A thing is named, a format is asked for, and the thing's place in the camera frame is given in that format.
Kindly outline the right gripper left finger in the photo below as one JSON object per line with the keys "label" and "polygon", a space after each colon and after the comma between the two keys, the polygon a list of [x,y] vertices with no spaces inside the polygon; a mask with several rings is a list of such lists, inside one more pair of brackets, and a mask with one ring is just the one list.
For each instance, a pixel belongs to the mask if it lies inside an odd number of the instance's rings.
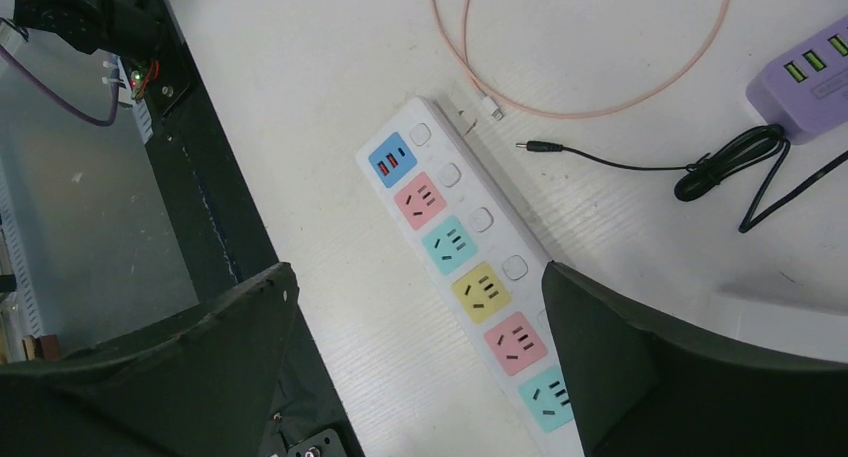
{"label": "right gripper left finger", "polygon": [[297,312],[284,262],[134,332],[1,369],[5,456],[254,456]]}

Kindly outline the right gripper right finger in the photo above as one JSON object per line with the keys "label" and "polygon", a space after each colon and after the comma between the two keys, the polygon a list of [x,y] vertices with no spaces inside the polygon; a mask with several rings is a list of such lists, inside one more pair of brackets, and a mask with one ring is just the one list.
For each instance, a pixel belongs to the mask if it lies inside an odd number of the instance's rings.
{"label": "right gripper right finger", "polygon": [[541,280],[588,456],[843,456],[847,367],[744,343],[569,266]]}

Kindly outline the long white power strip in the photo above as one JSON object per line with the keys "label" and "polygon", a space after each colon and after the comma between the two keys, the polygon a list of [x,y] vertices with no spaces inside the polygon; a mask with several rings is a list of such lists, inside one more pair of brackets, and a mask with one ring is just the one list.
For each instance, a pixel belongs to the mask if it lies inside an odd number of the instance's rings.
{"label": "long white power strip", "polygon": [[356,160],[546,456],[579,456],[547,320],[550,255],[429,99],[410,98]]}

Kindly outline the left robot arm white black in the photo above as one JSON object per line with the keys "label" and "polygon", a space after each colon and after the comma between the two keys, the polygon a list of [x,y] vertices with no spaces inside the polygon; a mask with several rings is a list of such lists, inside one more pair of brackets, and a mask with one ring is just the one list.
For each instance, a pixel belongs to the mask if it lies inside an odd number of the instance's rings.
{"label": "left robot arm white black", "polygon": [[53,33],[75,50],[147,60],[163,40],[161,20],[134,0],[14,0],[12,21]]}

